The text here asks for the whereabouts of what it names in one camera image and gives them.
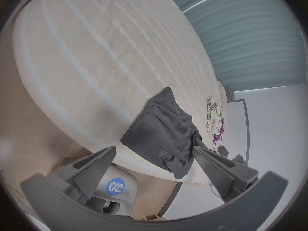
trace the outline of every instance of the floor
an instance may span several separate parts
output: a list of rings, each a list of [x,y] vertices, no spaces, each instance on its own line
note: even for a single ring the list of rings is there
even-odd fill
[[[90,152],[57,128],[25,90],[13,56],[12,31],[13,23],[0,35],[0,165],[6,183],[30,208],[20,182],[38,172],[48,175],[66,156]],[[141,220],[157,214],[176,182],[126,171],[136,177],[138,186],[131,216]]]

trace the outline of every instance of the bed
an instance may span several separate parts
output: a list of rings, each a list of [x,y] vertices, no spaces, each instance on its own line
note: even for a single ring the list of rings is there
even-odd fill
[[[149,98],[170,87],[203,142],[207,99],[226,95],[201,41],[172,0],[32,0],[19,14],[13,50],[38,107],[91,152],[115,145],[114,163],[167,180],[165,171],[121,144]],[[207,184],[196,160],[177,180]]]

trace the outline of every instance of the black cloth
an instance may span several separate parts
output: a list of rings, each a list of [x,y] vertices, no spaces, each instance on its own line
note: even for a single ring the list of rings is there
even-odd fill
[[[178,106],[171,88],[166,87],[149,99],[121,142],[181,179],[193,164],[195,137],[202,139],[192,117]]]

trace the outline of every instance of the wall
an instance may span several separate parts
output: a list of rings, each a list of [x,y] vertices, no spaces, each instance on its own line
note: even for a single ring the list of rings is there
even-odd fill
[[[308,169],[308,88],[300,84],[239,91],[234,96],[235,99],[245,99],[247,105],[249,166],[257,169],[259,176],[272,170],[289,180],[275,210],[259,228],[263,231],[290,202]],[[183,184],[164,217],[169,220],[183,218],[221,204],[209,187]]]

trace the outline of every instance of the teal curtain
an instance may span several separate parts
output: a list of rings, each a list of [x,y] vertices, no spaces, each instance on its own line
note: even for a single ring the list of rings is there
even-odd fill
[[[183,11],[197,3],[174,1]],[[206,0],[184,14],[225,87],[238,91],[306,83],[303,37],[281,0]]]

